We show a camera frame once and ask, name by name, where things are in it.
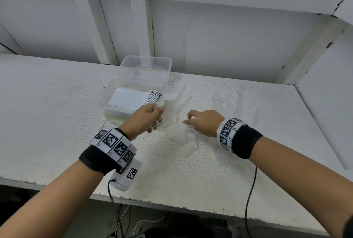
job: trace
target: textured table surface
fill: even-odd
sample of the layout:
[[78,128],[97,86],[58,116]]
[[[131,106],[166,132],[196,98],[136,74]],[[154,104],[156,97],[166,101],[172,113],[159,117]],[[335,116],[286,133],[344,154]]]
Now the textured table surface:
[[[107,84],[117,78],[118,66],[0,54],[0,184],[40,189],[77,160],[89,140],[104,125],[97,101]],[[182,74],[176,88],[187,83],[180,102],[192,96],[179,115],[211,107],[215,90],[245,87],[241,118],[256,128],[338,172],[342,165],[320,132],[296,89],[226,78]],[[112,189],[118,202],[190,213],[244,217],[254,177],[254,165],[201,139],[198,148],[174,149],[173,128],[142,134],[134,144],[142,169],[126,192]],[[108,200],[104,177],[92,198]],[[323,231],[295,200],[258,172],[248,217],[286,228]]]

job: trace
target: floor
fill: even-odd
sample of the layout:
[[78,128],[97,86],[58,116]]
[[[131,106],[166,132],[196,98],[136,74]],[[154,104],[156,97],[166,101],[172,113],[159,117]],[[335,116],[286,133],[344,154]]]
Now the floor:
[[[6,202],[16,194],[20,189],[13,187],[6,187],[0,185],[0,202]],[[30,197],[36,194],[36,191],[29,191]],[[200,219],[195,215],[171,213],[169,212],[165,218],[166,211],[142,208],[127,205],[122,205],[120,210],[124,235],[126,237],[132,237],[134,230],[135,235],[141,230],[142,232],[152,227],[166,227],[170,224],[183,224],[183,223],[200,223],[203,226],[213,229],[215,226],[220,228],[227,228],[227,222],[219,219]],[[142,219],[156,221],[163,218],[158,222],[147,222],[143,221],[138,224]],[[77,215],[71,226],[68,228],[64,238],[106,238],[115,231],[117,226],[117,216],[113,209],[111,202],[104,202],[98,200],[89,200],[85,208]],[[282,230],[279,228],[272,227],[251,227],[249,229],[250,234],[253,238],[324,238],[325,236],[312,235],[308,233],[295,232]],[[233,238],[249,238],[244,227],[235,228]]]

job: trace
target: plastic container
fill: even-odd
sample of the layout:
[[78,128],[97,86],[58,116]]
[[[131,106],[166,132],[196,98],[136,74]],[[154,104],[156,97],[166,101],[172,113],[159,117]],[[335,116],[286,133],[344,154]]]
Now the plastic container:
[[171,67],[170,58],[126,56],[119,67],[118,79],[127,88],[160,91]]

